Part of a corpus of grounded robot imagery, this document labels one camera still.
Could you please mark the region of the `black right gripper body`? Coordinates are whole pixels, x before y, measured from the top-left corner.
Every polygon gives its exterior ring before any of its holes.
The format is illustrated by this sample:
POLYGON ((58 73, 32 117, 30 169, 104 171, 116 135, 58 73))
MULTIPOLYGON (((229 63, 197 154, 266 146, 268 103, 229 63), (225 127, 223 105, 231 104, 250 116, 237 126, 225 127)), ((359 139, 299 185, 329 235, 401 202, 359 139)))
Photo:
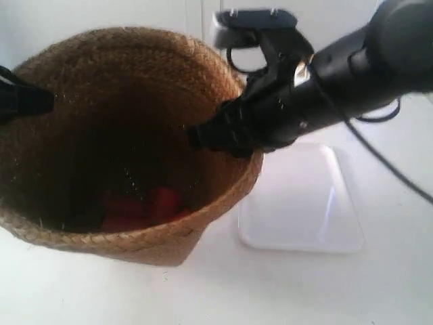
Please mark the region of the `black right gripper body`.
POLYGON ((251 71, 236 68, 246 76, 246 88, 233 101, 234 154, 272 152, 342 120, 310 68, 304 60, 251 71))

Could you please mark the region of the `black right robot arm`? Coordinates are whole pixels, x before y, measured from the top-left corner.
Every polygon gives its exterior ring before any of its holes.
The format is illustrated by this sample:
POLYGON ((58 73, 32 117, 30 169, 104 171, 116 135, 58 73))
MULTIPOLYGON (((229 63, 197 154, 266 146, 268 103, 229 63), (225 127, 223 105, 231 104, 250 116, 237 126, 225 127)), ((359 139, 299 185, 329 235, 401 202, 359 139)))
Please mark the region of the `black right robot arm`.
POLYGON ((248 156, 385 106, 399 96, 432 90, 432 2, 385 1, 362 28, 321 51, 284 9, 217 12, 215 45, 259 47, 266 66, 250 72, 241 95, 190 126, 197 149, 248 156))

